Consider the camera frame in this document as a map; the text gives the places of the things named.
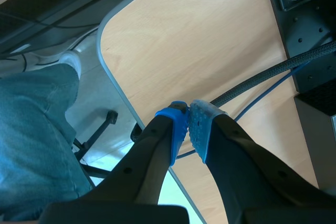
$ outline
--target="gray fingertip pad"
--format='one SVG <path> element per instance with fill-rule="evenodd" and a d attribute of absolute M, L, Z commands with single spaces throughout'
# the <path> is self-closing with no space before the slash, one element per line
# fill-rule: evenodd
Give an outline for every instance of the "gray fingertip pad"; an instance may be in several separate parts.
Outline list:
<path fill-rule="evenodd" d="M 220 114 L 226 113 L 209 102 L 194 100 L 190 104 L 190 141 L 204 164 L 208 152 L 212 120 Z"/>

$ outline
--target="person's leg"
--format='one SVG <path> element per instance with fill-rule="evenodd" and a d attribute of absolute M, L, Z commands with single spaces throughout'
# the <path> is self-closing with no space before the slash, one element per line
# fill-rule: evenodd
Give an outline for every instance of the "person's leg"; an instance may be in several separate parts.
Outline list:
<path fill-rule="evenodd" d="M 58 64 L 0 80 L 0 215 L 38 219 L 50 202 L 91 186 L 71 150 L 65 119 L 78 91 L 74 68 Z"/>

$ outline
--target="black metal plate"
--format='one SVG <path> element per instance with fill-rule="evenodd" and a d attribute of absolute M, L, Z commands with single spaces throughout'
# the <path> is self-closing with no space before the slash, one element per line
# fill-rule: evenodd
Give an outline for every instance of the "black metal plate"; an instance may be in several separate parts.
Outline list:
<path fill-rule="evenodd" d="M 271 0 L 288 58 L 332 40 L 336 35 L 336 0 Z M 296 89 L 307 92 L 336 78 L 336 54 L 314 60 L 294 76 Z"/>

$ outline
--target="white sneaker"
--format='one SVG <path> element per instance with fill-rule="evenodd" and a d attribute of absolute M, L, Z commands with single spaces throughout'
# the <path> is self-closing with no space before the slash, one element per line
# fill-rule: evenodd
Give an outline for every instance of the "white sneaker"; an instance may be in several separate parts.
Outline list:
<path fill-rule="evenodd" d="M 73 67 L 78 74 L 78 79 L 80 79 L 82 66 L 77 53 L 74 51 L 64 52 L 61 58 L 59 58 L 58 63 L 68 64 L 69 66 Z"/>

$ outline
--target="braided cable sleeve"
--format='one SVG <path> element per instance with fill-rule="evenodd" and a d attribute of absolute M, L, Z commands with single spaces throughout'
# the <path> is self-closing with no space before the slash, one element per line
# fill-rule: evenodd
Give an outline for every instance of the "braided cable sleeve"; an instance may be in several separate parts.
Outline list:
<path fill-rule="evenodd" d="M 305 64 L 311 60 L 315 60 L 322 56 L 331 54 L 335 51 L 336 51 L 336 41 L 332 41 L 318 48 L 309 50 L 295 57 L 287 59 L 243 81 L 242 83 L 238 84 L 237 86 L 226 91 L 224 94 L 220 95 L 219 97 L 211 101 L 211 103 L 217 107 L 220 107 L 225 103 L 227 103 L 228 101 L 232 100 L 233 98 L 249 90 L 250 88 L 253 88 L 254 86 L 272 78 L 273 76 L 276 76 L 277 74 L 295 68 L 299 65 Z"/>

